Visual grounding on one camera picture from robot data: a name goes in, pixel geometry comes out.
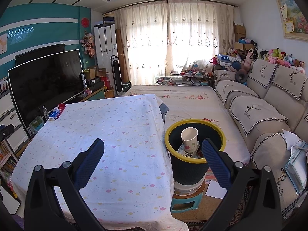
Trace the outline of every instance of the yellow bin rim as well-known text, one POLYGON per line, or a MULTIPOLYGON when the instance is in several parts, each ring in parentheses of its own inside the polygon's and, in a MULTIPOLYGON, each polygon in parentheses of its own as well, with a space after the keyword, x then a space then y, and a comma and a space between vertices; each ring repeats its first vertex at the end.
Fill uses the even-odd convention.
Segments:
POLYGON ((184 155, 181 155, 179 154, 177 151, 175 151, 172 146, 170 145, 169 143, 169 136, 170 136, 170 133, 172 132, 172 130, 174 130, 176 127, 182 125, 182 124, 186 124, 186 123, 201 123, 201 124, 204 124, 204 125, 208 125, 210 126, 211 128, 215 129, 220 138, 221 138, 221 147, 220 147, 220 150, 219 151, 224 151, 224 148, 226 147, 226 137, 223 133, 223 131, 217 127, 215 124, 209 122, 209 121, 205 121, 205 120, 201 120, 201 119, 185 119, 185 120, 181 120, 181 121, 178 121, 174 124, 172 124, 166 131, 166 134, 165 134, 165 145, 167 147, 167 149, 169 150, 169 152, 175 156, 176 158, 182 160, 182 161, 185 161, 185 162, 189 162, 189 163, 195 163, 195 164, 201 164, 201 163, 206 163, 206 159, 205 158, 201 158, 201 159, 196 159, 196 158, 190 158, 190 157, 186 157, 184 155))

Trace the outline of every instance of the water bottle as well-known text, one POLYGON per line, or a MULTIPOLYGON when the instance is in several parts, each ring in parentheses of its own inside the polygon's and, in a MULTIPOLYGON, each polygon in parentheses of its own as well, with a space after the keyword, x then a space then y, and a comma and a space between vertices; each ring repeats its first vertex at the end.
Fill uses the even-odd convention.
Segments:
POLYGON ((43 106, 43 113, 44 113, 44 116, 45 116, 45 118, 46 118, 46 121, 48 121, 49 114, 48 114, 48 111, 47 111, 47 109, 45 108, 45 106, 43 106))

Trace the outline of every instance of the white lace curtain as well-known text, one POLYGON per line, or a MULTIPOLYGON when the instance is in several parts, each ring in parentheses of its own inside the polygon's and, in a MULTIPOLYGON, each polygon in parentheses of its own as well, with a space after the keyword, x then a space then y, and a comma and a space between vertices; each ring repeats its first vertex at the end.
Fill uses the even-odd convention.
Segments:
POLYGON ((210 71, 210 59, 229 52, 234 7, 198 0, 149 2, 115 11, 132 85, 153 85, 155 76, 210 71))

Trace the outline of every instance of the blue gripper pad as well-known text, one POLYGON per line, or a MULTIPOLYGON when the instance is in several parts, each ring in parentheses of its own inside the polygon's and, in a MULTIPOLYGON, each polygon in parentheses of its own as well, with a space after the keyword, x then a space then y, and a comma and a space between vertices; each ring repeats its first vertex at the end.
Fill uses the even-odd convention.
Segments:
POLYGON ((229 190, 232 186, 231 171, 209 138, 203 140, 201 150, 219 185, 229 190))
POLYGON ((74 186, 77 190, 84 188, 96 166, 104 154, 104 142, 101 139, 96 139, 86 152, 81 152, 74 159, 82 159, 79 167, 74 173, 74 186))

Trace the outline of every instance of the teal stool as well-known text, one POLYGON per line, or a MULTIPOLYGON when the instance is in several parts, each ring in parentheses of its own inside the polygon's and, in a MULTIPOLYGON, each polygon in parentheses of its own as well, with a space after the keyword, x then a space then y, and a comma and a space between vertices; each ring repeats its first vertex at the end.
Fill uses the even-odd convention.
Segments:
POLYGON ((182 213, 189 210, 198 209, 202 199, 204 188, 205 181, 202 183, 201 187, 191 195, 173 195, 170 207, 171 213, 182 213))

